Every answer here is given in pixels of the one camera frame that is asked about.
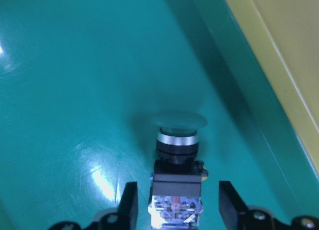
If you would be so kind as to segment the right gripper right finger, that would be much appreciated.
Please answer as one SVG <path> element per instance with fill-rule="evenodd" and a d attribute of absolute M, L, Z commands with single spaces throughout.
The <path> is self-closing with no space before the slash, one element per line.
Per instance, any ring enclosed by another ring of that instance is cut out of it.
<path fill-rule="evenodd" d="M 228 230 L 317 230 L 319 219 L 297 216 L 290 224 L 279 221 L 265 208 L 248 206 L 230 181 L 219 182 L 219 212 Z"/>

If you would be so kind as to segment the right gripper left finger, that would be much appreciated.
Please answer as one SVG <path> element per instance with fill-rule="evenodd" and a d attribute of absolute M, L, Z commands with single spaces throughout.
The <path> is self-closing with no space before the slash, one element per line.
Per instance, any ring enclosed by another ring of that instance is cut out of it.
<path fill-rule="evenodd" d="M 99 211 L 86 230 L 135 230 L 138 219 L 138 184 L 127 182 L 116 208 Z"/>

